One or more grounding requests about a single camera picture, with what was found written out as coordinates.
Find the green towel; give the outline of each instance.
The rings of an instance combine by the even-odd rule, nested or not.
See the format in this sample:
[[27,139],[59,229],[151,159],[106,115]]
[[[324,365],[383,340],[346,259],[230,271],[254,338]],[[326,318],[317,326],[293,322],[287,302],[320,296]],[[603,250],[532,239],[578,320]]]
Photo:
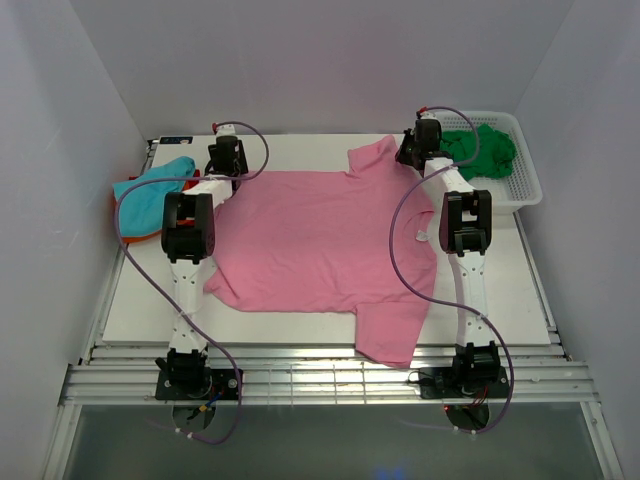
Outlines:
[[[494,130],[489,125],[478,127],[480,153],[473,163],[458,170],[465,180],[473,177],[503,178],[511,175],[511,163],[516,156],[516,146],[509,135]],[[473,155],[476,139],[473,132],[454,130],[442,132],[440,149],[449,152],[454,162],[461,162]]]

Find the t-shirt sleeve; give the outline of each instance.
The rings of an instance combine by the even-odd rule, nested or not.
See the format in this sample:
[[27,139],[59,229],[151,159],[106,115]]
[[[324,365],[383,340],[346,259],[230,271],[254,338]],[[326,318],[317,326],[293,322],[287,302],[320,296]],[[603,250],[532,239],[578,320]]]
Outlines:
[[372,145],[349,150],[349,173],[358,177],[380,174],[395,167],[398,147],[392,135],[387,135]]
[[356,350],[379,363],[408,368],[427,302],[364,303],[356,306]]

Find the plastic basket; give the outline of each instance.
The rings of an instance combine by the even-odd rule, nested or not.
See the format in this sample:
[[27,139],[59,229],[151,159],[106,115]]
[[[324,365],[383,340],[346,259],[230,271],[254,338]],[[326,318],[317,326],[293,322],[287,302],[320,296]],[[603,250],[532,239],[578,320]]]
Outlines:
[[[443,130],[471,130],[467,122],[455,113],[435,112]],[[496,130],[509,135],[516,146],[513,159],[513,173],[505,178],[492,179],[476,177],[469,183],[477,189],[489,190],[493,199],[493,213],[513,213],[525,205],[535,205],[542,200],[542,189],[538,181],[527,142],[513,115],[500,112],[464,112],[477,126],[486,123]]]

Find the blue cloth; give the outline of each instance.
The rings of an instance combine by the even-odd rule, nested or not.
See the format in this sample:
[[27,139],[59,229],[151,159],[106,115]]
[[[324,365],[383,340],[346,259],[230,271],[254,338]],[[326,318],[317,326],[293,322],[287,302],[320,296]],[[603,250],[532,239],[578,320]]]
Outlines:
[[[119,200],[131,186],[163,177],[191,177],[196,171],[193,158],[179,157],[163,165],[149,169],[135,180],[113,184],[113,194]],[[184,181],[158,182],[145,185],[132,191],[120,207],[120,232],[123,237],[144,237],[162,229],[164,197],[169,192],[181,192]]]

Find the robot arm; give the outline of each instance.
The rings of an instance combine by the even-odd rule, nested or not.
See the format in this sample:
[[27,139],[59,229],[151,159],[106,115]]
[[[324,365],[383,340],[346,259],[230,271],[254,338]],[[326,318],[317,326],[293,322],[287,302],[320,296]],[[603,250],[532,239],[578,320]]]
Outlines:
[[[418,112],[415,127],[405,131],[396,160],[424,176],[451,166],[453,161],[439,151],[442,129],[430,112]],[[456,287],[456,303],[487,315],[484,286],[485,253],[491,243],[491,194],[474,189],[452,168],[432,178],[429,193],[440,214],[440,247],[449,254]],[[424,397],[443,398],[451,392],[504,387],[504,368],[491,330],[479,315],[458,309],[456,356],[452,367],[422,372],[435,381],[422,389]]]
[[[237,177],[248,172],[242,141],[230,125],[220,127],[216,143],[209,146],[211,161],[205,173]],[[235,193],[240,182],[208,180],[184,192],[165,196],[162,223],[162,249],[170,262],[174,299],[201,328],[206,318],[200,316],[204,301],[204,284],[213,275],[215,264],[214,211]],[[157,390],[158,400],[179,399],[179,394],[193,395],[207,388],[211,373],[206,368],[207,342],[176,315],[167,360],[156,359],[166,387]]]

